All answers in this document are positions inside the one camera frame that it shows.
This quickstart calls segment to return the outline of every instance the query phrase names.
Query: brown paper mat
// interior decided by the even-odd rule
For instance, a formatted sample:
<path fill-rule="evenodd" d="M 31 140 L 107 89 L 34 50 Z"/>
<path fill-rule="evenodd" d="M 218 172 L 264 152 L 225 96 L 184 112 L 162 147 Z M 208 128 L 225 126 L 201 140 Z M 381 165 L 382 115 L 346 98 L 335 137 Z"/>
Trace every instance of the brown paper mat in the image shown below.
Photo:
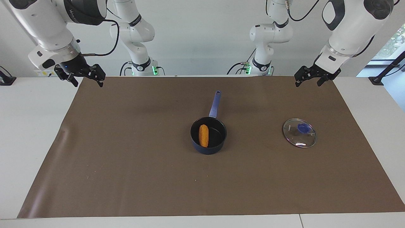
<path fill-rule="evenodd" d="M 190 126 L 222 91 L 215 155 Z M 283 123 L 313 125 L 312 148 Z M 332 82 L 293 77 L 84 79 L 18 215 L 256 215 L 405 211 Z"/>

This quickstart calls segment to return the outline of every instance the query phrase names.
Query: blue lid knob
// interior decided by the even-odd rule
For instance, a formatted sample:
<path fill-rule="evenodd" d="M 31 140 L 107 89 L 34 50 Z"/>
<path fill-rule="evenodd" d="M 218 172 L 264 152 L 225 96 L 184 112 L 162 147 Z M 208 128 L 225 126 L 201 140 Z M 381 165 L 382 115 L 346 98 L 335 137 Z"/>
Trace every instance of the blue lid knob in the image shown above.
<path fill-rule="evenodd" d="M 308 126 L 306 123 L 300 123 L 297 126 L 298 131 L 301 132 L 302 134 L 308 134 L 311 128 Z"/>

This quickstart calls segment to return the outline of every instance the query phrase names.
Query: window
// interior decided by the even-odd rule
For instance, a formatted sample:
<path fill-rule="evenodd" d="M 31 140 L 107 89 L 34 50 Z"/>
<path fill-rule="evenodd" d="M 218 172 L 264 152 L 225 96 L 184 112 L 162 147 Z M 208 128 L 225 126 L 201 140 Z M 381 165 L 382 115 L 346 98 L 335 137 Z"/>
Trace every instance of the window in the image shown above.
<path fill-rule="evenodd" d="M 393 60 L 405 50 L 405 24 L 391 37 L 384 47 L 375 55 L 373 61 Z"/>

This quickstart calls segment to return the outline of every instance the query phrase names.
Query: white wall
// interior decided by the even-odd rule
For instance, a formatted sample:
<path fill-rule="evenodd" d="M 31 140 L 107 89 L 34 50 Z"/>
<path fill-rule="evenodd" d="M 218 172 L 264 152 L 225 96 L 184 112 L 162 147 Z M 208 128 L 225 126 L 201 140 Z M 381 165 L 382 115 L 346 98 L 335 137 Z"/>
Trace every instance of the white wall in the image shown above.
<path fill-rule="evenodd" d="M 301 17 L 314 2 L 294 1 L 292 15 Z M 293 75 L 302 65 L 312 65 L 331 34 L 321 17 L 326 2 L 321 0 L 305 20 L 291 22 L 294 37 L 289 43 L 273 45 L 274 75 Z M 249 39 L 250 28 L 255 24 L 271 22 L 265 14 L 265 0 L 142 0 L 136 3 L 142 17 L 156 30 L 155 39 L 145 44 L 149 54 L 170 75 L 225 74 L 234 63 L 246 61 L 255 48 Z M 108 6 L 114 11 L 112 2 Z M 405 2 L 400 2 L 370 48 L 343 66 L 340 76 L 354 77 L 364 68 L 404 24 L 404 11 Z M 114 45 L 109 35 L 110 25 L 69 24 L 68 28 L 75 38 L 82 41 L 80 46 L 83 53 L 106 53 Z M 20 44 L 10 37 L 8 42 Z M 28 53 L 22 48 L 20 51 L 26 52 L 21 56 Z M 110 56 L 87 58 L 89 64 L 99 63 L 107 75 L 118 75 L 122 63 L 129 59 L 128 53 L 120 45 Z"/>
<path fill-rule="evenodd" d="M 17 20 L 0 1 L 0 65 L 16 77 L 34 77 L 27 55 L 35 47 Z"/>
<path fill-rule="evenodd" d="M 375 77 L 383 70 L 385 70 L 385 67 L 364 68 L 357 77 Z M 398 68 L 395 67 L 393 70 L 391 70 L 391 73 L 397 70 Z M 393 75 L 384 77 L 382 82 L 384 83 L 384 87 L 388 93 L 405 112 L 405 72 L 399 71 Z"/>

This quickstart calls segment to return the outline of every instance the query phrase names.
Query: tree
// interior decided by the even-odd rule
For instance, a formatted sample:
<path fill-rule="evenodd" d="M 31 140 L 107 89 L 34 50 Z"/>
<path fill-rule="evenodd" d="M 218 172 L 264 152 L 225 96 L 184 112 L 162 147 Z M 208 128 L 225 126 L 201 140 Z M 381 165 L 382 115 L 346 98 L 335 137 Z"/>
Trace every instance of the tree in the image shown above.
<path fill-rule="evenodd" d="M 384 47 L 373 59 L 386 59 L 390 57 L 401 45 L 405 43 L 405 24 L 388 40 Z"/>

